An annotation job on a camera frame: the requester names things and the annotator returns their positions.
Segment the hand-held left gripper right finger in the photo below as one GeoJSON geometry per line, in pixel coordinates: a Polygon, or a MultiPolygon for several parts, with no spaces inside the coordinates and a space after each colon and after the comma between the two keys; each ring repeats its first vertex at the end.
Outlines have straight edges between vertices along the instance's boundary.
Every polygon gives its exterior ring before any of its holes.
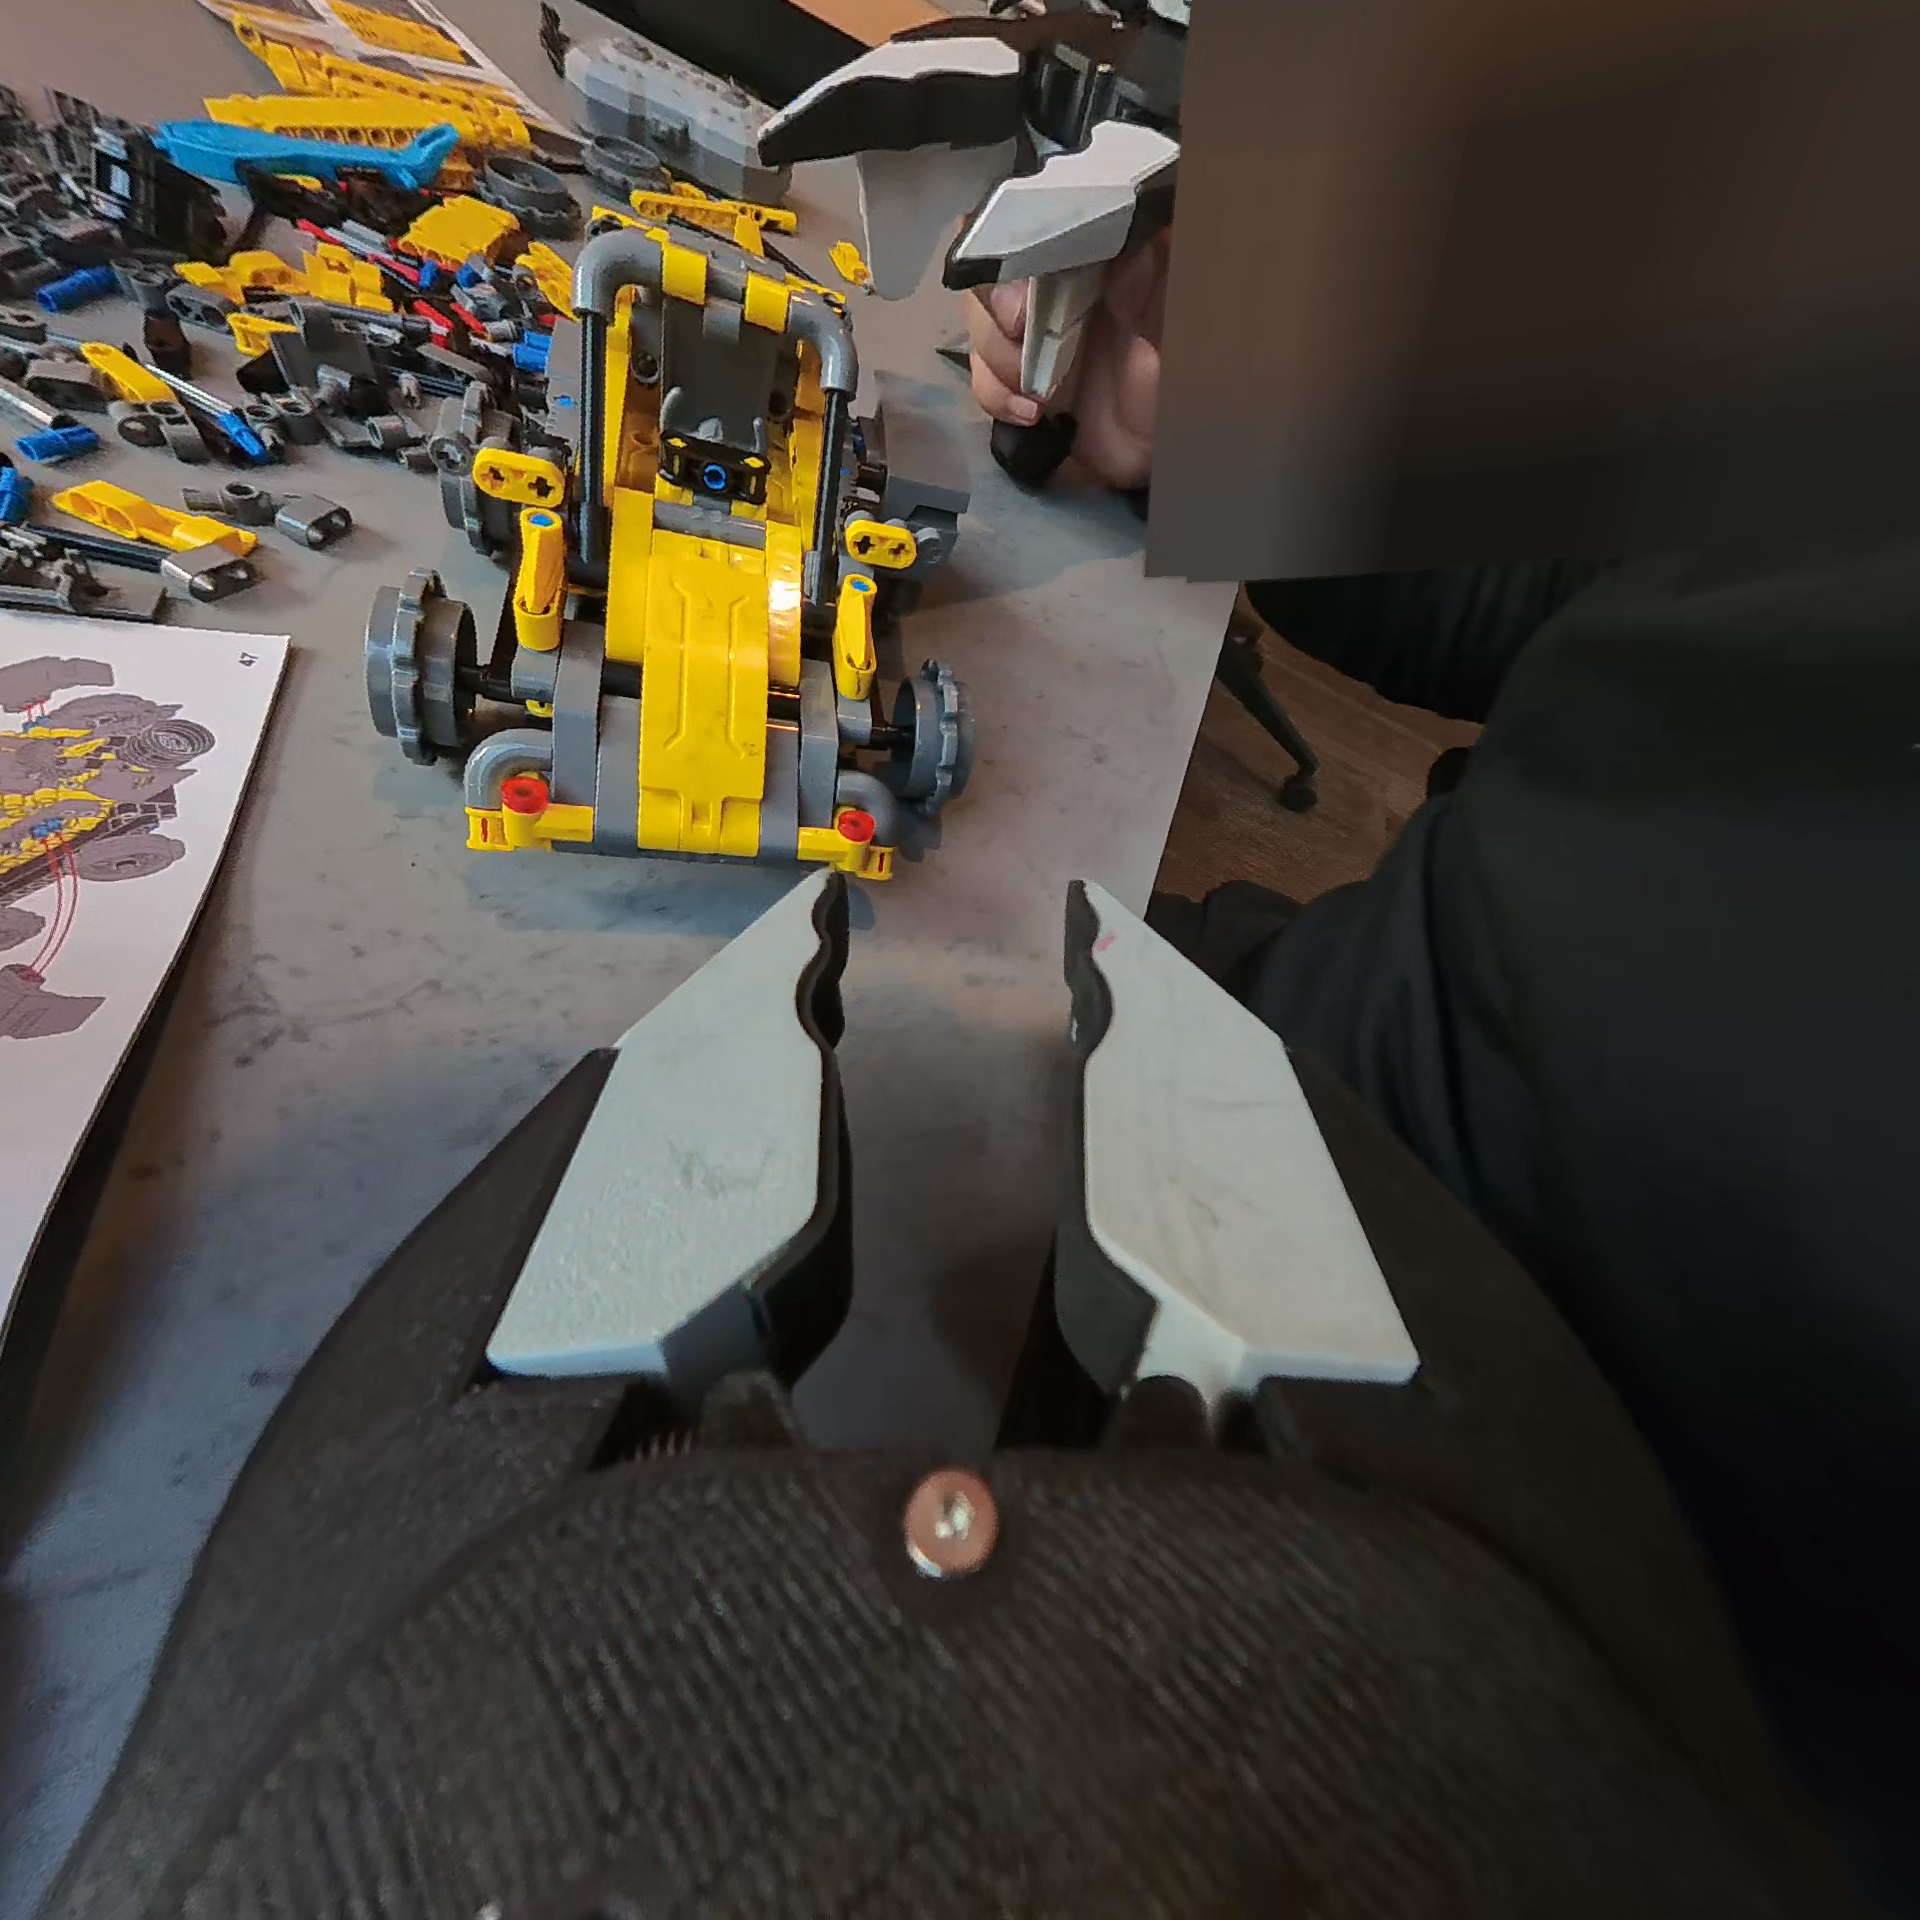
{"type": "Polygon", "coordinates": [[[1284,1042],[1098,881],[1064,901],[1073,1146],[1056,1321],[1107,1397],[1213,1423],[1269,1380],[1407,1385],[1421,1357],[1284,1042]]]}

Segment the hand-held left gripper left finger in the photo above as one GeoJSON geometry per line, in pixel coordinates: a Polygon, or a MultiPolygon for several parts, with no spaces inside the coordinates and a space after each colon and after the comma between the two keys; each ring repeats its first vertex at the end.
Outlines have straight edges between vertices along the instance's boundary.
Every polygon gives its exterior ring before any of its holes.
{"type": "Polygon", "coordinates": [[[845,879],[820,868],[614,1050],[499,1310],[509,1380],[801,1383],[853,1304],[845,879]]]}

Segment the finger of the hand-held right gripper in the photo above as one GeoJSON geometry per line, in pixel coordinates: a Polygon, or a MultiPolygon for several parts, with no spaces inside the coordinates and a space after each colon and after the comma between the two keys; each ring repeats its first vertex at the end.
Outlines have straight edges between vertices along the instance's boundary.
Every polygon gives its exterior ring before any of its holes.
{"type": "Polygon", "coordinates": [[[903,301],[990,192],[1037,166],[1023,55],[995,35],[890,39],[774,113],[756,159],[853,157],[863,254],[879,297],[903,301]]]}
{"type": "Polygon", "coordinates": [[[1026,286],[1023,391],[1059,400],[1107,264],[1171,219],[1176,133],[1099,120],[1087,143],[998,180],[942,263],[949,291],[1026,286]]]}

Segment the yellow grey brick toy vehicle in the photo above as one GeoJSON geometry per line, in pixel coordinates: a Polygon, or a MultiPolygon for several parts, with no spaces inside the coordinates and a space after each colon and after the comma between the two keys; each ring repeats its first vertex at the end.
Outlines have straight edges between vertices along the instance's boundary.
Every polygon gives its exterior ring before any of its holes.
{"type": "Polygon", "coordinates": [[[418,568],[365,621],[365,699],[454,760],[474,852],[812,864],[890,879],[977,766],[958,671],[883,640],[949,562],[940,389],[876,374],[770,246],[600,209],[566,268],[547,423],[445,414],[445,502],[499,555],[492,644],[418,568]]]}

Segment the person's right hand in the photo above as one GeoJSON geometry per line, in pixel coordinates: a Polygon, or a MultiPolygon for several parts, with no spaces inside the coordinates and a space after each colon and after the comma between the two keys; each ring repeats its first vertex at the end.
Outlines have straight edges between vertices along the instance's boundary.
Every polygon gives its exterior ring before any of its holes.
{"type": "MultiPolygon", "coordinates": [[[[1163,377],[1163,312],[1171,230],[1107,264],[1073,381],[1060,409],[1078,423],[1073,462],[1105,487],[1139,494],[1149,483],[1163,377]]],[[[1040,401],[1023,389],[1023,286],[964,294],[972,400],[986,417],[1033,429],[1040,401]]]]}

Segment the long yellow holed beam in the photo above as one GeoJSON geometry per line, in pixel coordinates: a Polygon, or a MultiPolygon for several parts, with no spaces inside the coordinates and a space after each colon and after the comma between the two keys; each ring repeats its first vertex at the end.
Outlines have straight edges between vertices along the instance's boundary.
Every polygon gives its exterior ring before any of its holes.
{"type": "Polygon", "coordinates": [[[668,183],[668,190],[633,190],[628,195],[628,205],[633,209],[638,219],[645,219],[645,223],[678,219],[692,230],[707,230],[718,236],[738,236],[742,230],[752,230],[755,240],[736,241],[749,252],[756,252],[756,246],[762,246],[756,236],[763,236],[763,231],[792,236],[801,226],[801,219],[782,205],[711,199],[704,192],[695,192],[692,183],[668,183]]]}

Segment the grey brick battery box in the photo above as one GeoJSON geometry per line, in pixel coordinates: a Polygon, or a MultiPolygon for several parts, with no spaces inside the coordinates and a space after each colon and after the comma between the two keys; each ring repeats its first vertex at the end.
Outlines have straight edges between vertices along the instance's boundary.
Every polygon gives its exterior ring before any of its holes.
{"type": "Polygon", "coordinates": [[[787,204],[790,166],[756,157],[776,108],[749,90],[642,35],[572,39],[563,83],[589,139],[645,146],[664,169],[723,199],[787,204]]]}

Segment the person's dark clothing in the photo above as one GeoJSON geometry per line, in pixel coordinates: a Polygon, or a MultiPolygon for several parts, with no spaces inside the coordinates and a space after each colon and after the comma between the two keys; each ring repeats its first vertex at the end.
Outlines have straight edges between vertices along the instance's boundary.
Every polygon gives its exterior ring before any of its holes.
{"type": "Polygon", "coordinates": [[[1377,868],[1149,921],[1523,1262],[1915,1918],[1915,538],[1255,582],[1480,730],[1377,868]]]}

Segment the black office chair base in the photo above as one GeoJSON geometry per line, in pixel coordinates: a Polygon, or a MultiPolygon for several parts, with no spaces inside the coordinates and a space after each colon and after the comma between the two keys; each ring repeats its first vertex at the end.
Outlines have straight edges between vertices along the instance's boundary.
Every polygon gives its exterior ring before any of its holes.
{"type": "Polygon", "coordinates": [[[1213,685],[1220,685],[1237,709],[1245,709],[1260,733],[1294,760],[1294,771],[1278,791],[1278,799],[1291,812],[1309,812],[1319,799],[1319,755],[1306,736],[1294,726],[1291,711],[1273,699],[1265,682],[1260,621],[1249,613],[1230,613],[1217,647],[1213,685]]]}

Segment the stack of yellow beams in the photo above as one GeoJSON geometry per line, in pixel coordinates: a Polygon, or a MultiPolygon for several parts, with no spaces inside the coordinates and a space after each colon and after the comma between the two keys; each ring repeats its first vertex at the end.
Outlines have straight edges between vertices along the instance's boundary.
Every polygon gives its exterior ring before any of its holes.
{"type": "Polygon", "coordinates": [[[314,139],[334,146],[399,151],[420,131],[451,126],[481,155],[533,157],[535,140],[520,113],[471,98],[423,94],[209,94],[213,126],[314,139]]]}

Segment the white building instruction booklet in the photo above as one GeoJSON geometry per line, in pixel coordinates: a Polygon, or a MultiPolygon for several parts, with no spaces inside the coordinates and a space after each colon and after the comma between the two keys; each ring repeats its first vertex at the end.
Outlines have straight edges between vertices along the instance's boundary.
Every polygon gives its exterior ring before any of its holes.
{"type": "Polygon", "coordinates": [[[289,640],[3,613],[3,1327],[243,821],[289,640]]]}

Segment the pile of loose brick parts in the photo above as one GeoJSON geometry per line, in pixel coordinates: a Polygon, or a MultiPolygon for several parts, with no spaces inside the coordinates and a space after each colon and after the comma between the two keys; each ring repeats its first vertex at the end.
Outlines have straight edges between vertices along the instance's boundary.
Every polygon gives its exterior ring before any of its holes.
{"type": "Polygon", "coordinates": [[[272,51],[272,94],[445,94],[535,151],[456,146],[428,190],[200,180],[160,126],[3,90],[3,611],[152,621],[256,586],[264,532],[327,551],[354,513],[266,470],[321,443],[442,487],[471,545],[563,606],[539,487],[566,490],[553,368],[580,165],[539,108],[272,51]]]}

